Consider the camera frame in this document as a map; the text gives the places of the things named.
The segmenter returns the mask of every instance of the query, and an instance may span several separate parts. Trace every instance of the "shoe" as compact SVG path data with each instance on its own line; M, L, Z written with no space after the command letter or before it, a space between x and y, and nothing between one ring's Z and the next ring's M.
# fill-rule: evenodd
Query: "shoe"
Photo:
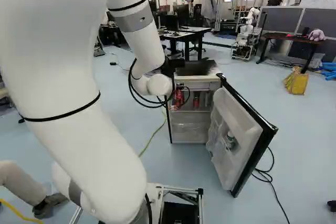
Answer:
M41 209L37 209L33 207L34 217L36 219L45 219L53 216L52 210L56 206L60 206L61 204L65 204L69 201L67 197L65 197L61 193L56 193L50 196L47 196L45 199L45 205Z
M329 211L336 212L336 200L328 201L327 205L329 207Z

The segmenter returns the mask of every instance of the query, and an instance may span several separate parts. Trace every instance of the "cubicle partition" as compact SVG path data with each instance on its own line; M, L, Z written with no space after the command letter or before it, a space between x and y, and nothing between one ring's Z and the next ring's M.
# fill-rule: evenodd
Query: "cubicle partition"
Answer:
M309 32L314 29L321 29L327 37L320 45L316 53L324 53L323 61L336 61L336 29L334 18L336 9L304 8L302 6L264 6L261 8L257 27L262 27L265 16L264 32L287 33L300 35L305 27ZM299 42L291 42L288 50L285 50L285 57L307 59L308 45Z

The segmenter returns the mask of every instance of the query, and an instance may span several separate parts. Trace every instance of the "pink stuffed toy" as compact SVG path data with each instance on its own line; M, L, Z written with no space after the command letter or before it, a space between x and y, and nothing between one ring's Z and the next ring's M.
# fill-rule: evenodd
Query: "pink stuffed toy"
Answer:
M314 41L320 41L320 40L326 40L326 36L324 35L324 32L320 29L316 29L310 33L308 36L310 40Z

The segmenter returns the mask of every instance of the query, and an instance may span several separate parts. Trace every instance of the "person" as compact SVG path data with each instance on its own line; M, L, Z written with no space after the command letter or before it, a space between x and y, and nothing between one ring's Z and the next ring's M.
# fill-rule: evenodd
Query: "person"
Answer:
M51 217L54 207L68 199L61 193L47 195L46 188L12 161L0 161L0 186L33 207L35 218Z

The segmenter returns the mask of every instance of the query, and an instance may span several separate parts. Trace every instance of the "yellow cable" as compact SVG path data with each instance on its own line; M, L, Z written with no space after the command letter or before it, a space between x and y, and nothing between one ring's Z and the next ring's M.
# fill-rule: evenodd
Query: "yellow cable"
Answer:
M166 124L166 122L167 122L167 117L166 117L166 115L165 115L163 112L162 112L162 114L163 114L164 117L165 117L163 124L162 124L160 127L158 127L158 128L156 129L156 131L154 131L153 135L152 135L151 138L148 140L148 142L147 142L145 148L140 152L139 157L141 157L141 156L145 153L145 151L147 150L148 146L151 144L151 141L153 140L153 138L155 137L155 135L156 135L156 134L159 132L159 130L162 129L162 127Z
M21 219L26 220L26 221L31 221L31 222L39 223L39 224L43 224L43 221L24 217L15 207L13 207L11 204L9 204L8 202L6 202L4 199L0 199L0 202L3 203L6 207L8 207L10 210L12 210Z

